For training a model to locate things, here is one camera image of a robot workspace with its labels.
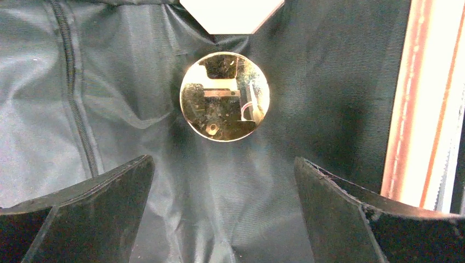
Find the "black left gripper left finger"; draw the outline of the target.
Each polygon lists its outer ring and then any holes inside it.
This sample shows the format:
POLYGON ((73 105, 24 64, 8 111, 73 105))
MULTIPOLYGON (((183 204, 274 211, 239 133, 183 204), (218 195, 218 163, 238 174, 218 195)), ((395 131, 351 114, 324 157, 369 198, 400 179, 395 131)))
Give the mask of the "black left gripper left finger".
POLYGON ((128 262, 154 170, 143 155, 1 209, 1 262, 128 262))

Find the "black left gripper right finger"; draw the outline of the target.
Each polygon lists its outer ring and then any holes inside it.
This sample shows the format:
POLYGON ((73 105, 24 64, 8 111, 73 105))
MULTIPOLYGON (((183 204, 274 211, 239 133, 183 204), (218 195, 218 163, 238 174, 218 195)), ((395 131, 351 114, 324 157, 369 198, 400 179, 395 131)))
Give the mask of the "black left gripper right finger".
POLYGON ((316 262, 464 262, 464 216, 383 197, 302 157, 294 175, 316 262))

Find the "pink hard-shell suitcase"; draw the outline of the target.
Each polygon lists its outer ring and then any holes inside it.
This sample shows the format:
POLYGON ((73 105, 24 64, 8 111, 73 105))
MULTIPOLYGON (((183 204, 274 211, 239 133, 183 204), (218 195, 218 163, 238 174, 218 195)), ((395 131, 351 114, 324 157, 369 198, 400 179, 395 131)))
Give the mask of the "pink hard-shell suitcase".
POLYGON ((180 1, 1 1, 1 209, 149 155, 128 262, 316 262, 294 161, 376 194, 408 1, 287 1, 253 35, 211 35, 180 1), (196 133, 187 69, 233 52, 264 72, 251 135, 196 133))

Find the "octagonal pink jar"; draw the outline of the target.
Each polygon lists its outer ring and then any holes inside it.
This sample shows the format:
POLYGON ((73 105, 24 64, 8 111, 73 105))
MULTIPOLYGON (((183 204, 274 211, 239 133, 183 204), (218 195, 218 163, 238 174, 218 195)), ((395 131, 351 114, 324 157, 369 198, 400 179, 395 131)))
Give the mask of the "octagonal pink jar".
POLYGON ((180 0, 180 4, 211 35, 254 34, 284 0, 180 0))

